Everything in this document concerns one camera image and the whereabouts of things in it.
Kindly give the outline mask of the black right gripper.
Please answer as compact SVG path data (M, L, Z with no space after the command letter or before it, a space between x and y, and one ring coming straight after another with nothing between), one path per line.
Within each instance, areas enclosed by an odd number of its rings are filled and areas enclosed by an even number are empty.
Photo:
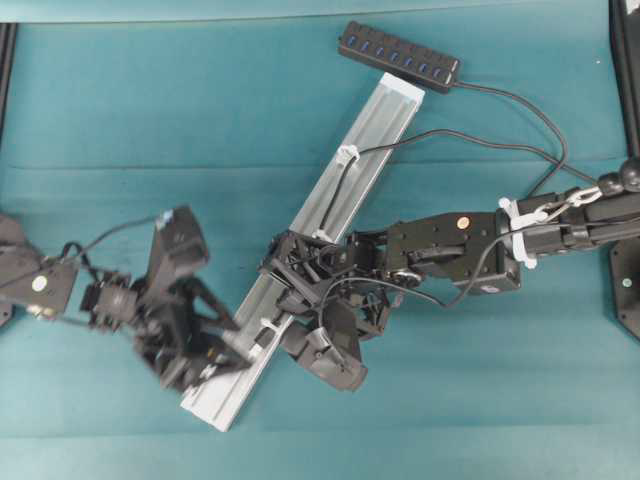
M342 300L356 313L359 338L369 340L382 335L391 313L381 262L376 233L338 244L286 230L272 239L259 271L283 286L276 300L283 312L319 325L319 314L327 322L330 303Z

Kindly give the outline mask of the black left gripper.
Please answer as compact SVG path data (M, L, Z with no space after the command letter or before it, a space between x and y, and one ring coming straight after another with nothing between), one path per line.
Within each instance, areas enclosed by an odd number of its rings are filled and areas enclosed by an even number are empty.
M209 380L242 372L252 362L222 343L200 351L200 327L234 330L235 321L226 306L197 277L172 287L166 296L142 298L144 282L133 285L118 279L90 284L80 310L90 315L88 325L100 331L127 327L133 333L133 348L157 375L164 387L180 393L197 389ZM203 303L212 315L196 309Z

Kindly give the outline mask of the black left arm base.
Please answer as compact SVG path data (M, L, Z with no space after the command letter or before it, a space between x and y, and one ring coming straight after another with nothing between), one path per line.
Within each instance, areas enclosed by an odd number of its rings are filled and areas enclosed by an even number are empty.
M0 133L4 131L7 98L13 66L18 23L2 23L0 28Z

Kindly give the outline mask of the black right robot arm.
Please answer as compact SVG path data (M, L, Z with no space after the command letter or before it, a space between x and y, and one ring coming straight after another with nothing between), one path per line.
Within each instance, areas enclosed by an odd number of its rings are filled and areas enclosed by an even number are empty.
M350 314L358 338L383 333L392 291L429 277L467 295L519 289L520 268L539 258L597 248L639 234L639 160L632 157L586 189L501 199L494 212L452 212L332 243L292 230L276 236L261 264L284 287L280 310L331 329Z

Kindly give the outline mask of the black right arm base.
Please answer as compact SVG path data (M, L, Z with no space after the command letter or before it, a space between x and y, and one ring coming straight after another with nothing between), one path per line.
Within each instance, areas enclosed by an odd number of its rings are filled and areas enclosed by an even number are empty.
M628 155L639 156L639 3L609 3L612 58L623 113ZM626 331L639 336L639 240L614 245L609 254L616 316Z

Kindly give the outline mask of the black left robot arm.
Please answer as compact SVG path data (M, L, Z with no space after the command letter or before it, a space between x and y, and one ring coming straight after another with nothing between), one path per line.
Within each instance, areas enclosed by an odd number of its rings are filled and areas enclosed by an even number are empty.
M47 320L64 316L79 271L91 281L80 309L85 327L132 334L132 344L161 385L185 393L206 381L243 371L250 363L226 343L223 332L238 330L224 304L197 277L210 259L201 227L184 205L149 218L154 226L144 276L91 263L89 247L66 243L47 256L27 238L21 224L1 218L1 321L15 308Z

